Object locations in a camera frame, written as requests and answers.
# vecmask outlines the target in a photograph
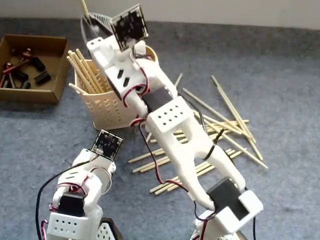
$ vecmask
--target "gray carpet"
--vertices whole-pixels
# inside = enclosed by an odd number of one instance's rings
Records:
[[[212,84],[215,74],[254,133],[269,170],[242,156],[236,165],[247,186],[264,203],[256,223],[257,240],[314,240],[320,237],[320,32],[297,29],[155,23],[147,40],[173,81],[201,96],[232,119]],[[77,20],[0,20],[0,35],[65,36],[85,52]],[[67,82],[73,81],[68,71]],[[97,132],[81,99],[65,87],[58,105],[0,103],[0,239],[36,239],[35,203],[39,187],[67,168]],[[149,194],[153,171],[131,174],[127,164],[147,151],[137,129],[114,131],[125,138],[116,159],[109,194],[100,199],[125,239],[185,240],[192,232],[193,203],[181,190]],[[249,144],[236,138],[243,146]],[[229,148],[227,142],[221,144]],[[175,176],[171,164],[163,178]],[[205,189],[217,172],[201,177]],[[55,182],[43,193],[40,219],[48,219]],[[243,232],[252,239],[252,224]]]

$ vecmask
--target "black wire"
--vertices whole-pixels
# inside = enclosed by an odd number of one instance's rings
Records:
[[[183,97],[183,99],[188,103],[190,104],[199,114],[199,117],[200,117],[200,121],[201,121],[201,124],[202,124],[202,127],[203,127],[203,130],[205,131],[206,134],[208,134],[208,131],[207,131],[207,128],[206,128],[206,123],[205,123],[205,119],[204,119],[204,116],[202,115],[202,112],[201,110],[193,103],[191,102],[190,100],[188,100],[187,98],[185,98],[183,95],[181,95],[181,93],[178,92],[178,95]]]
[[[253,240],[256,240],[256,217],[253,218],[252,233],[253,233]]]
[[[88,161],[84,161],[82,163],[79,163],[79,164],[76,164],[72,167],[69,167],[61,172],[59,172],[58,174],[54,175],[53,177],[51,177],[49,180],[47,180],[39,189],[39,192],[38,192],[38,195],[36,197],[36,204],[35,204],[35,227],[36,227],[36,233],[37,233],[37,236],[38,236],[38,240],[42,240],[42,237],[41,237],[41,231],[40,231],[40,225],[39,225],[39,205],[40,205],[40,197],[41,197],[41,193],[42,191],[44,190],[44,188],[52,181],[54,180],[56,177],[59,177],[61,174],[71,170],[71,169],[74,169],[74,168],[77,168],[77,167],[80,167],[82,165],[85,165],[85,164],[88,164],[90,163],[91,161],[95,160],[99,155],[97,154],[95,158],[93,158],[92,160],[88,160]]]
[[[206,161],[206,160],[211,156],[212,152],[214,151],[214,149],[215,149],[215,147],[216,147],[216,144],[217,144],[219,138],[220,138],[221,135],[224,133],[224,131],[225,131],[225,129],[222,129],[222,130],[218,133],[218,135],[215,137],[215,139],[213,140],[212,147],[210,148],[208,154],[204,157],[203,160]]]

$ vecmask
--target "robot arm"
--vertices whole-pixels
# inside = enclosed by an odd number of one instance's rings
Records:
[[[137,26],[143,26],[142,30],[137,30]],[[100,74],[108,78],[114,92],[126,107],[138,115],[137,119],[146,122],[147,131],[155,136],[174,164],[181,183],[188,190],[188,196],[208,209],[209,213],[215,212],[215,217],[207,222],[209,230],[205,231],[205,239],[217,239],[234,234],[263,210],[262,203],[252,191],[244,191],[245,179],[221,147],[215,145],[211,154],[207,156],[213,147],[212,140],[196,121],[185,100],[178,96],[177,89],[161,70],[158,62],[136,57],[136,53],[146,54],[146,44],[142,39],[148,36],[140,7],[135,6],[117,16],[115,21],[112,20],[111,27],[114,35],[105,39],[98,37],[87,43]],[[188,143],[181,144],[177,141],[174,136],[176,129],[183,131]],[[74,164],[92,159],[93,155],[94,153],[83,150]],[[194,159],[197,157],[207,158],[207,161],[226,177],[208,192],[200,185],[196,174]],[[68,200],[71,203],[78,201],[72,199],[72,196],[66,197],[70,188],[64,183],[70,179],[72,184],[80,186],[87,194],[82,199],[82,215],[75,216],[74,212],[68,212],[72,209],[70,205],[66,207],[67,212],[51,213],[48,240],[96,239],[102,217],[102,210],[97,201],[101,196],[103,184],[108,182],[108,179],[101,179],[90,171],[96,167],[103,167],[110,175],[115,168],[111,163],[105,166],[105,161],[99,161],[97,158],[78,169],[66,172],[59,178],[52,203],[54,209],[64,209]],[[65,230],[61,225],[62,221],[74,222],[81,227],[77,230]],[[197,224],[196,228],[200,231],[203,224]]]

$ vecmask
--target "pile of chopsticks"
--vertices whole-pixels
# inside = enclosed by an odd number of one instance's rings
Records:
[[[111,90],[109,86],[105,86],[107,91],[102,87],[100,74],[95,74],[93,72],[79,49],[76,49],[75,52],[69,50],[68,54],[69,56],[66,58],[75,69],[78,76],[78,82],[81,86],[79,87],[69,83],[70,87],[81,94],[103,94]]]
[[[177,79],[177,81],[175,82],[175,86],[177,87],[181,78],[182,78],[183,74],[181,73]],[[251,160],[253,160],[254,162],[258,163],[259,165],[263,166],[264,168],[268,168],[264,163],[263,163],[263,157],[261,155],[261,153],[259,152],[258,148],[256,147],[256,140],[253,136],[253,134],[251,133],[251,131],[249,130],[247,123],[249,123],[248,119],[242,119],[241,116],[239,115],[238,111],[235,109],[235,107],[233,106],[233,104],[231,103],[230,99],[227,97],[226,93],[224,92],[224,90],[222,89],[222,87],[220,86],[220,84],[218,83],[218,81],[215,79],[214,76],[211,76],[213,83],[215,84],[215,86],[217,87],[218,92],[220,93],[221,97],[223,98],[225,104],[227,105],[228,109],[231,111],[232,115],[234,116],[235,120],[229,120],[226,117],[224,117],[221,113],[219,113],[218,111],[216,111],[213,107],[209,106],[208,104],[206,104],[203,100],[201,100],[200,98],[198,98],[197,96],[195,96],[193,93],[191,93],[189,90],[183,88],[183,92],[185,94],[187,94],[190,98],[192,98],[195,102],[197,102],[199,105],[201,105],[204,109],[208,110],[210,113],[212,113],[213,116],[218,117],[219,119],[221,119],[221,121],[218,121],[216,119],[214,119],[211,116],[207,116],[203,114],[203,118],[204,118],[204,123],[205,123],[205,127],[207,129],[208,135],[210,137],[210,139],[215,139],[217,134],[222,130],[225,129],[225,131],[223,132],[222,136],[219,138],[219,140],[221,139],[225,139],[226,141],[228,141],[231,145],[233,145],[235,147],[235,149],[228,149],[226,152],[227,154],[230,156],[231,159],[234,159],[235,157],[239,156],[240,154],[244,153],[245,155],[247,155]],[[199,113],[197,111],[193,111],[195,117],[200,118]],[[251,145],[252,149],[255,152],[255,155],[252,154],[251,152],[249,152],[247,150],[247,148],[242,147],[239,143],[237,143],[235,140],[233,140],[229,135],[227,135],[228,133],[235,133],[237,135],[242,135],[244,136],[247,141],[249,142],[249,144]],[[187,143],[188,139],[186,138],[186,136],[183,134],[183,132],[181,131],[181,129],[178,129],[175,133],[176,138],[179,140],[179,142],[181,144],[183,143]],[[148,136],[146,137],[147,142],[150,143],[156,143],[157,140],[156,139],[151,139],[151,133],[148,134]],[[152,153],[155,156],[160,156],[160,155],[164,155],[165,152],[163,151],[162,148],[156,149],[154,151],[152,151]],[[130,159],[128,162],[129,163],[136,163],[140,160],[143,160],[145,158],[148,158],[151,156],[151,153],[145,153],[141,156],[135,157],[133,159]],[[167,164],[170,162],[170,159],[167,156],[163,156],[159,159],[156,160],[157,165],[160,167],[164,164]],[[152,170],[156,167],[155,163],[149,162],[147,164],[144,164],[142,166],[139,166],[135,169],[132,170],[133,173],[144,173],[147,172],[149,170]],[[210,163],[208,163],[207,161],[202,162],[201,164],[196,166],[196,172],[197,172],[197,176],[202,176],[208,172],[210,172],[211,170],[213,170],[215,167],[213,165],[211,165]],[[179,177],[173,177],[172,180],[180,182]],[[165,191],[167,192],[171,192],[174,189],[177,189],[178,186],[172,184],[172,183],[165,183],[165,184],[160,184],[154,188],[152,188],[150,190],[150,193],[154,193],[155,195],[158,195],[160,193],[163,193]]]

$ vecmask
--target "white plastic part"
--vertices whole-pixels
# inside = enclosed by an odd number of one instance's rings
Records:
[[[84,217],[52,212],[47,227],[47,240],[96,240],[102,218],[99,206]]]
[[[238,220],[231,209],[229,207],[225,207],[216,215],[215,219],[213,220],[216,221],[226,233],[232,234],[236,232],[264,209],[261,201],[251,190],[247,190],[241,194],[239,196],[239,200],[249,212],[247,216],[241,220]]]
[[[108,223],[102,223],[96,233],[96,240],[116,240]]]
[[[243,227],[248,221],[252,220],[258,213],[263,210],[263,205],[257,196],[251,191],[247,190],[241,194],[238,198],[244,207],[248,211],[248,215],[243,219],[238,220],[229,207],[225,207],[221,210],[215,218],[207,222],[204,239],[228,239],[232,236],[232,240],[237,239],[235,233]],[[207,218],[213,212],[210,210],[205,211],[199,217],[201,219]],[[194,221],[195,232],[201,234],[203,228],[203,222],[196,219]]]
[[[166,86],[170,94],[174,98],[177,97],[177,89],[161,70],[158,62],[142,58],[134,59],[131,49],[120,52],[114,36],[106,39],[98,37],[89,41],[87,48],[100,73],[112,83],[121,99],[125,97],[125,102],[136,115],[145,117],[148,114],[148,109],[138,93],[131,89],[137,85],[146,84],[147,79],[150,90]],[[136,52],[146,53],[145,42],[138,42],[134,49]]]
[[[214,211],[214,203],[200,185],[195,167],[195,157],[204,159],[213,142],[194,118],[185,100],[180,96],[176,97],[150,113],[146,127],[174,164],[179,179],[189,191],[190,198]],[[181,144],[177,140],[174,132],[178,128],[183,131],[188,143]],[[225,177],[231,178],[238,186],[244,188],[245,179],[219,146],[215,146],[207,161],[216,166]]]
[[[181,96],[178,96],[160,107],[156,114],[151,113],[148,116],[148,123],[155,126],[157,132],[164,134],[170,130],[175,130],[179,124],[193,115],[186,101]]]
[[[75,160],[72,163],[72,166],[79,164],[79,163],[83,163],[88,160],[92,160],[96,156],[97,156],[96,153],[84,148],[81,150],[80,154],[75,158]],[[114,161],[111,161],[101,155],[99,155],[92,162],[89,162],[85,165],[82,165],[79,168],[86,170],[86,171],[89,171],[95,167],[100,167],[100,168],[106,169],[110,173],[110,175],[112,175],[117,169]],[[100,179],[100,181],[102,183],[101,191],[105,192],[110,184],[109,176],[107,176],[106,173],[101,169],[95,170],[94,174]]]

